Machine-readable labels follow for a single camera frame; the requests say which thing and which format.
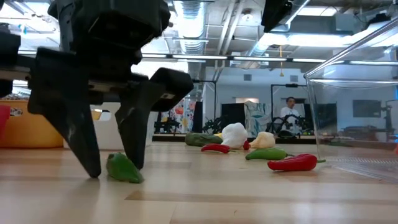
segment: man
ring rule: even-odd
[[[280,110],[280,118],[284,119],[286,115],[291,115],[291,114],[300,116],[299,112],[297,110],[293,109],[295,103],[296,103],[296,100],[294,99],[294,97],[288,97],[286,99],[287,106],[285,106],[284,108],[282,108]],[[296,118],[294,118],[292,116],[287,118],[287,122],[289,122],[290,124],[293,124],[293,126],[290,128],[286,128],[286,126],[284,125],[283,129],[292,129],[293,127],[295,127],[295,121],[296,121]]]

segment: ceiling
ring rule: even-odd
[[[217,47],[226,19],[226,10],[231,1],[235,0],[206,0],[208,3],[205,14],[205,34],[201,38],[202,41],[206,42],[203,54],[217,54]],[[239,16],[239,20],[226,51],[227,55],[232,53],[244,55],[254,47],[264,34],[261,18],[266,0],[241,1],[243,1],[243,9],[251,11],[250,15],[252,15],[252,18],[245,21],[240,18],[242,16],[241,12],[234,11],[228,32],[231,31],[234,16]],[[7,4],[0,11],[0,22],[10,24],[11,32],[22,36],[20,50],[34,51],[38,46],[58,48],[60,42],[59,27],[56,20],[47,14],[50,2],[51,0],[6,0]],[[312,0],[299,12],[299,15],[328,17],[336,13],[359,13],[360,15],[362,12],[371,11],[375,8],[390,6],[391,2],[391,0]],[[175,12],[172,12],[170,21],[174,23],[174,26],[167,28],[161,38],[155,39],[144,46],[142,49],[144,53],[183,53],[179,41],[180,37],[178,36],[178,19]],[[341,49],[343,48],[282,45],[280,48],[279,46],[268,47],[266,54],[271,57],[280,57],[282,55],[283,57],[327,59]],[[285,63],[283,66],[284,68],[300,68],[305,71],[314,66],[314,64]],[[280,63],[270,62],[269,69],[273,70],[275,68],[280,68]]]

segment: wooden surface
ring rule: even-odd
[[[294,154],[315,146],[286,145]],[[103,166],[109,152],[102,152]],[[1,224],[398,223],[398,186],[323,164],[272,172],[243,152],[147,149],[143,184],[90,180],[70,151],[0,151]]]

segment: red pepper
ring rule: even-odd
[[[325,162],[325,160],[319,161],[314,155],[301,154],[279,161],[269,161],[268,167],[272,170],[306,171],[314,169],[319,162]]]
[[[220,144],[207,144],[206,146],[203,146],[201,151],[218,151],[222,153],[229,153],[230,147],[225,146],[225,145],[220,145]]]
[[[248,140],[246,140],[246,141],[243,143],[243,149],[244,149],[244,150],[249,150],[249,149],[250,149],[250,144],[249,144]]]

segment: green vegetable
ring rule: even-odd
[[[189,146],[205,146],[207,144],[221,144],[223,140],[212,134],[188,133],[185,136],[185,143]]]
[[[124,154],[115,153],[110,154],[106,161],[106,170],[112,178],[135,184],[140,184],[144,181],[141,173],[135,165]]]
[[[281,160],[289,156],[283,149],[272,147],[267,149],[256,149],[246,155],[246,160],[251,159],[267,159],[267,160]]]

